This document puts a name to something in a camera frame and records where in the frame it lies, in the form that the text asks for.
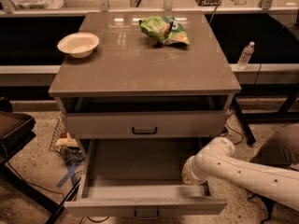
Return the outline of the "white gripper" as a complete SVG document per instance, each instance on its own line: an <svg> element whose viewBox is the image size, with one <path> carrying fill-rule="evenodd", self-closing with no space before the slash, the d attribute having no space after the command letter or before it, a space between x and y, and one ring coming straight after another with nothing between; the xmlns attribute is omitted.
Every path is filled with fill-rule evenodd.
<svg viewBox="0 0 299 224"><path fill-rule="evenodd" d="M193 157L189 157L186 160L186 162L182 168L181 177L182 177L182 181L185 184L195 185L195 184L198 184L199 181L198 181L197 176L192 171L192 160L193 160Z"/></svg>

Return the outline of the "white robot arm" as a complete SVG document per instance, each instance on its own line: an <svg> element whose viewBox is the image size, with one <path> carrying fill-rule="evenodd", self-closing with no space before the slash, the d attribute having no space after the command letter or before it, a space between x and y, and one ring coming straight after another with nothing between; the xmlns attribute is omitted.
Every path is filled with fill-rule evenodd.
<svg viewBox="0 0 299 224"><path fill-rule="evenodd" d="M188 184L203 184L214 176L253 193L299 210L299 173L233 158L234 144L216 137L196 155L190 156L182 169Z"/></svg>

